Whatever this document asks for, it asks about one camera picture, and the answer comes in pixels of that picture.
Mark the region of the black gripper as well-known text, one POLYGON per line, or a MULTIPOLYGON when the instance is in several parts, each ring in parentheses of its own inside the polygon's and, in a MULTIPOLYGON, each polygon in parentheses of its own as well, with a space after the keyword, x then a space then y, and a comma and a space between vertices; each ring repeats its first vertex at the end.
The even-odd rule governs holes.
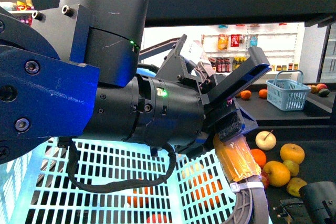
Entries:
POLYGON ((183 86, 179 98, 186 97, 186 88, 197 85, 204 109, 204 119, 198 137, 189 144, 177 144, 175 150, 189 158, 199 157, 214 148, 213 138, 219 134, 222 142, 258 128, 258 123, 236 101, 236 96, 271 70, 260 47, 248 48, 249 57, 228 76, 217 74, 205 60, 201 44, 179 38, 165 57, 156 77, 176 81, 183 86))

